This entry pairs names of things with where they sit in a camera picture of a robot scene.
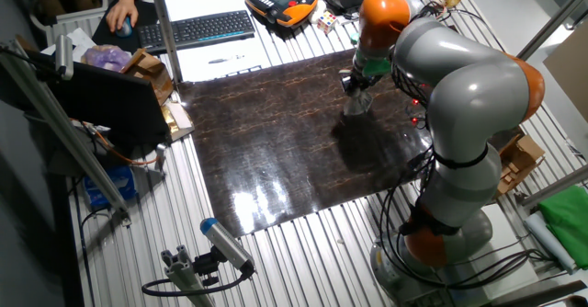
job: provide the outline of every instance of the computer mouse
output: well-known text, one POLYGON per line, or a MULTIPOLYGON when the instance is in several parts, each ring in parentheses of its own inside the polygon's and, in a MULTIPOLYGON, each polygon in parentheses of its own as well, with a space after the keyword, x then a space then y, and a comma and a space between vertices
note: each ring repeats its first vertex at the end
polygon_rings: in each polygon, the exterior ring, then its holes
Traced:
POLYGON ((130 26, 130 18, 125 18, 125 21, 122 22, 122 28, 115 32, 119 38, 127 38, 132 34, 132 27, 130 26))

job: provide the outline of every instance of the dark marble mat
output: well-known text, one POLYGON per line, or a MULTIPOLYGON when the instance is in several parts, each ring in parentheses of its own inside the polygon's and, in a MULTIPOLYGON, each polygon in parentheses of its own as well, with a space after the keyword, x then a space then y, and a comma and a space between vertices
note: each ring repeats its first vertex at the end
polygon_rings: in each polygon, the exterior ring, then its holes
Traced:
MULTIPOLYGON (((383 79, 366 116, 345 118, 338 71, 352 51, 180 86, 215 217, 233 234, 265 229, 381 191, 430 144, 383 79)), ((510 140, 494 142, 498 149, 510 140)))

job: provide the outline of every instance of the purple bag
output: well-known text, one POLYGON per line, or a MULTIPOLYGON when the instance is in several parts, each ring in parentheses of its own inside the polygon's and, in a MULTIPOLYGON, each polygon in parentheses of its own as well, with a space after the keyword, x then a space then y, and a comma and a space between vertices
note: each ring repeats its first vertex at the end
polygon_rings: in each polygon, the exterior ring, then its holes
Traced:
POLYGON ((120 73, 130 60, 130 55, 114 45, 101 45, 88 49, 82 63, 120 73))

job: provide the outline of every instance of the person's hand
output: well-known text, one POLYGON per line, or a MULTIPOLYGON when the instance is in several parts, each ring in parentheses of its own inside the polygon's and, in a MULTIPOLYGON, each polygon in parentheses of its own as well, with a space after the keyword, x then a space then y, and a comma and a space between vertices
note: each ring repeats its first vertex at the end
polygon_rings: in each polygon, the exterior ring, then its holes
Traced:
POLYGON ((110 8, 107 15, 107 23, 110 28, 110 32, 120 30, 125 18, 130 16, 130 26, 135 27, 139 12, 135 6, 135 0, 119 0, 116 5, 110 8))

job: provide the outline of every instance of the aluminum profile table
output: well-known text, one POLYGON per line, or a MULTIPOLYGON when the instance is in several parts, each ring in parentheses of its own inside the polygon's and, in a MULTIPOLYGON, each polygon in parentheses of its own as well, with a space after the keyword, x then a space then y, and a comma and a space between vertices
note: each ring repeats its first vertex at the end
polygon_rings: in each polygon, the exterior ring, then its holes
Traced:
MULTIPOLYGON (((458 8, 481 16, 471 0, 462 0, 458 8)), ((325 36, 306 23, 300 32, 283 35, 282 40, 253 21, 260 49, 266 53, 262 68, 352 49, 349 38, 358 28, 357 23, 337 26, 325 36)), ((454 14, 446 23, 468 38, 503 49, 492 31, 474 17, 454 14)), ((522 128, 546 150, 546 159, 516 191, 531 195, 582 167, 583 161, 572 155, 565 132, 545 105, 522 128)), ((142 157, 150 160, 155 154, 142 157)), ((160 299, 141 293, 142 284, 164 278, 161 251, 184 244, 195 256, 210 249, 198 228, 202 219, 213 214, 191 136, 167 149, 163 171, 160 176, 154 165, 133 167, 140 196, 128 202, 130 227, 97 216, 80 232, 79 223, 90 210, 81 188, 69 197, 86 306, 190 305, 185 298, 160 299)), ((522 220, 527 214, 517 206, 514 192, 499 197, 498 202, 514 233, 523 236, 522 220)), ((383 197, 366 196, 239 238, 255 259, 257 275, 236 288, 212 294, 216 305, 391 306, 369 267, 383 197)), ((403 186, 395 197, 392 222, 398 227, 409 216, 416 189, 412 184, 403 186)), ((532 237, 522 244, 527 249, 542 249, 532 237)), ((533 266, 540 278, 553 268, 545 262, 533 261, 533 266)), ((221 265, 219 276, 220 283, 227 284, 239 274, 230 265, 221 265)), ((171 285, 160 288, 172 289, 171 285)))

